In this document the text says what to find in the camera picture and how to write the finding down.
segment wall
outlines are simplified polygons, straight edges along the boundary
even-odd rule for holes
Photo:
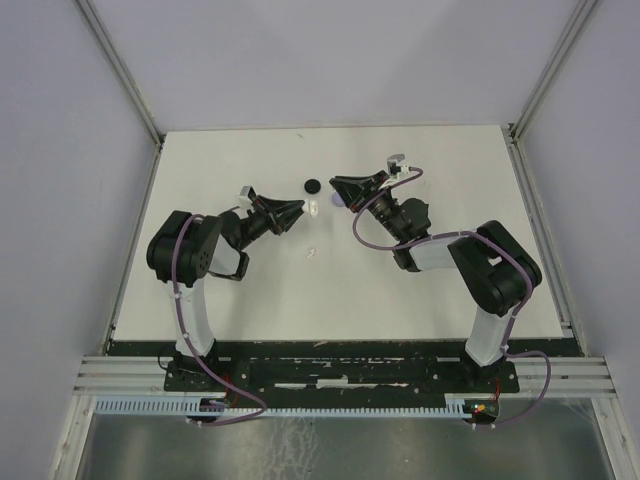
[[[576,0],[95,0],[164,132],[514,122]]]
[[[602,2],[525,140],[591,353],[640,439],[640,3]]]
[[[73,3],[0,16],[0,478],[46,478],[153,145]]]

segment gray floor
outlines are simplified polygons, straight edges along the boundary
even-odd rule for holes
[[[506,416],[526,407],[503,401]],[[81,479],[612,479],[591,402],[546,401],[493,431],[436,419],[95,416]]]

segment white wall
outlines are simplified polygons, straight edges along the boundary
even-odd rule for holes
[[[46,478],[153,146],[72,2],[0,15],[0,478]]]
[[[514,122],[577,0],[94,0],[163,131]]]
[[[525,141],[591,353],[640,439],[640,2],[607,0]]]

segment gray panel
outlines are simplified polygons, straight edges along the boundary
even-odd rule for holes
[[[0,478],[41,479],[106,331],[153,145],[72,2],[3,2],[0,58]]]
[[[576,0],[94,0],[162,131],[500,123]]]
[[[640,439],[640,2],[605,1],[525,138],[591,354]]]
[[[505,415],[525,408],[503,401]],[[197,429],[182,418],[95,416],[85,480],[613,480],[589,400],[473,431],[430,419],[261,419]]]

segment black round object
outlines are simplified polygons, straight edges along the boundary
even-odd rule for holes
[[[304,182],[304,191],[310,194],[316,194],[320,191],[321,184],[315,178],[310,178],[306,182]]]

